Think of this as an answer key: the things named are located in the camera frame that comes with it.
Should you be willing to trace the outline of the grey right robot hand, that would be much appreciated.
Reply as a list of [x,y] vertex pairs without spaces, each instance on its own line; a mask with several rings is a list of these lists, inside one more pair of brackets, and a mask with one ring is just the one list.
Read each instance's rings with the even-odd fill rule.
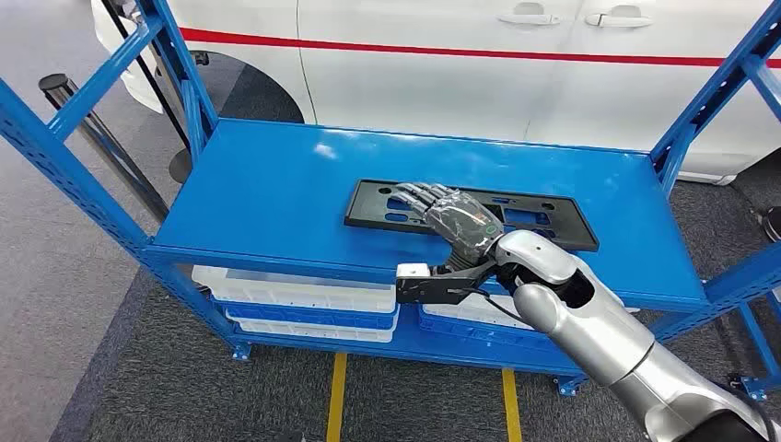
[[439,183],[402,182],[393,197],[420,215],[441,236],[451,252],[441,269],[446,273],[476,267],[504,235],[499,218],[469,193]]

